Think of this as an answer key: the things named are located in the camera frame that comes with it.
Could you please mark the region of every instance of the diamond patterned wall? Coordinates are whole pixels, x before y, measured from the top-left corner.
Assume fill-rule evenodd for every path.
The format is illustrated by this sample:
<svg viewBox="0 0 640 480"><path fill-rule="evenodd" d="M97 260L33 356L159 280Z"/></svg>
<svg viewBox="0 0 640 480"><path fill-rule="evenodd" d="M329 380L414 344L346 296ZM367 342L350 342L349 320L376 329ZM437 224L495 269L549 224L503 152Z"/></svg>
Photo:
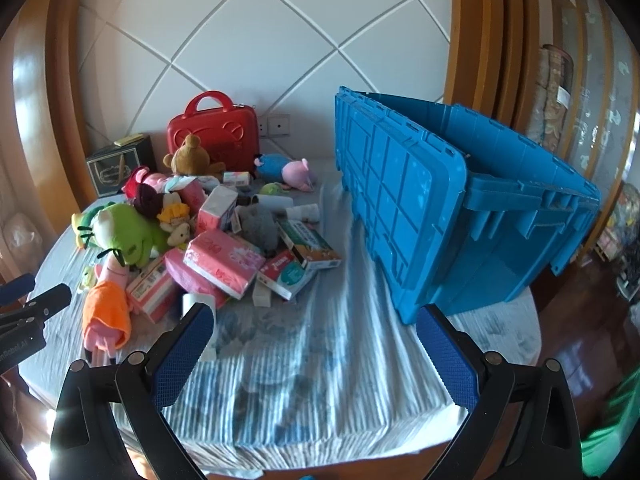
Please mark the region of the diamond patterned wall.
<svg viewBox="0 0 640 480"><path fill-rule="evenodd" d="M150 132L160 161L168 121L219 89L259 116L290 114L290 137L263 151L333 156L341 84L442 97L450 20L451 0L81 0L92 145Z"/></svg>

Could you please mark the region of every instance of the blue plastic crate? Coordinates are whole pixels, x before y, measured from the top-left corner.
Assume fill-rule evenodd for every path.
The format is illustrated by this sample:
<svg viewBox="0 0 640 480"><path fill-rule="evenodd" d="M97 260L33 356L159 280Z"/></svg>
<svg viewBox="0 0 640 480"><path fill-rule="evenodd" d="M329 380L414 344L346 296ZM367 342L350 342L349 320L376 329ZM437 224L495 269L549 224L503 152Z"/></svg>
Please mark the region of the blue plastic crate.
<svg viewBox="0 0 640 480"><path fill-rule="evenodd" d="M506 126L448 106L341 87L335 155L367 249L402 321L514 299L548 264L559 274L600 192Z"/></svg>

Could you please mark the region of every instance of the brown floor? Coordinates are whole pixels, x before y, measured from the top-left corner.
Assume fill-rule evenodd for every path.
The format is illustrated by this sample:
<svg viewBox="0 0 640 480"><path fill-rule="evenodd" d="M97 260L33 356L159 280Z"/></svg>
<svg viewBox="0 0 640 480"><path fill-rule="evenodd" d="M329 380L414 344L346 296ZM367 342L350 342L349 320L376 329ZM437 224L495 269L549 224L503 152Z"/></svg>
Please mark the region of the brown floor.
<svg viewBox="0 0 640 480"><path fill-rule="evenodd" d="M640 362L640 336L626 318L628 304L617 297L614 275L599 260L583 269L573 268L561 280L543 276L534 288L540 312L542 354L540 362L554 357L562 363L580 425L585 434L598 423L604 401L620 379ZM37 401L21 396L25 439L36 442L42 430ZM497 466L514 422L514 411L505 417L494 446L476 478L483 479ZM382 460L337 464L306 471L267 472L265 480L297 480L305 474L317 480L395 479L419 480L433 466L445 445ZM140 461L140 473L152 479ZM228 477L211 476L211 479Z"/></svg>

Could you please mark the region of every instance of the orange dress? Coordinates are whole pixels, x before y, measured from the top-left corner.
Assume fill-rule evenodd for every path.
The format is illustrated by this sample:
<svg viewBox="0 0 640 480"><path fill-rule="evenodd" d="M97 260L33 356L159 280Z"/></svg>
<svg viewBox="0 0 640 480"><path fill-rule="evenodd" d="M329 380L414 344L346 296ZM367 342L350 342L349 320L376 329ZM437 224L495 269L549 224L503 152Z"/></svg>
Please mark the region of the orange dress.
<svg viewBox="0 0 640 480"><path fill-rule="evenodd" d="M116 349L126 345L131 337L131 318L127 295L123 288L113 282L100 282L95 285L84 300L82 310L82 339L86 339L87 329L92 320L97 319L104 326L122 332L116 343Z"/></svg>

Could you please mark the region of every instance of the red suitcase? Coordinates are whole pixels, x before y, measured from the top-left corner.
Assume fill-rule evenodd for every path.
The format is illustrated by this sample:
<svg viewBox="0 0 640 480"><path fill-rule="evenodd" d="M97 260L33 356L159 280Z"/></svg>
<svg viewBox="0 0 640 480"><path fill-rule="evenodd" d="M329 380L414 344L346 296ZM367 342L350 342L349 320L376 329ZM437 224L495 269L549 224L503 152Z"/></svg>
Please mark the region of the red suitcase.
<svg viewBox="0 0 640 480"><path fill-rule="evenodd" d="M218 101L222 108L198 110L205 97ZM169 121L167 145L171 153L182 146L188 134L200 137L212 162L224 162L227 171L254 171L258 147L258 119L250 106L235 105L222 92L211 90L194 97L182 115Z"/></svg>

